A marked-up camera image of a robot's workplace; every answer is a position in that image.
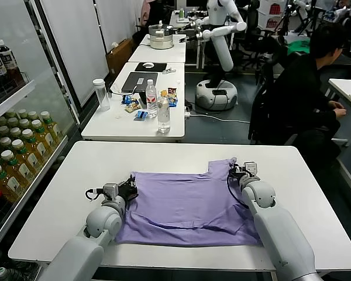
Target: laptop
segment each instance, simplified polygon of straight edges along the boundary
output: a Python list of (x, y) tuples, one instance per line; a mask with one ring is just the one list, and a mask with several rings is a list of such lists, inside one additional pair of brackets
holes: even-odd
[(156, 85), (158, 73), (153, 72), (130, 72), (129, 77), (126, 79), (121, 92), (132, 93), (135, 86), (135, 92), (146, 92), (147, 80), (152, 79), (153, 84)]

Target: stainless steel pot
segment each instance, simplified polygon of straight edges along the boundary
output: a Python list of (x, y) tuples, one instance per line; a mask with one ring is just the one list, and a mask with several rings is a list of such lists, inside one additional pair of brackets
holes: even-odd
[(174, 47), (174, 29), (171, 25), (165, 25), (162, 21), (158, 25), (150, 25), (150, 46), (154, 49), (169, 49)]

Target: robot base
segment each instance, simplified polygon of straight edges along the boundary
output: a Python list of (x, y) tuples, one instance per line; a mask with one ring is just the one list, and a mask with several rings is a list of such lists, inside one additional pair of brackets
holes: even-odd
[(218, 88), (207, 88), (210, 80), (198, 83), (195, 93), (195, 103), (207, 110), (223, 111), (234, 107), (238, 98), (236, 87), (225, 80), (222, 80)]

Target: purple shirt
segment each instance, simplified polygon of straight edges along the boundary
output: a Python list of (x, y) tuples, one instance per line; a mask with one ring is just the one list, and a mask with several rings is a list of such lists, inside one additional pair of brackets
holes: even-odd
[(116, 242), (261, 244), (250, 211), (229, 193), (226, 178), (233, 162), (209, 162), (205, 174), (134, 172), (139, 196), (129, 204)]

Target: black hair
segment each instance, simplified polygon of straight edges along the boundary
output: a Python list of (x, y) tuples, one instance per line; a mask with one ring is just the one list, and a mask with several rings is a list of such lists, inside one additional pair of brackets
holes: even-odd
[(339, 23), (320, 25), (312, 34), (309, 55), (315, 59), (342, 49), (347, 41), (346, 30)]

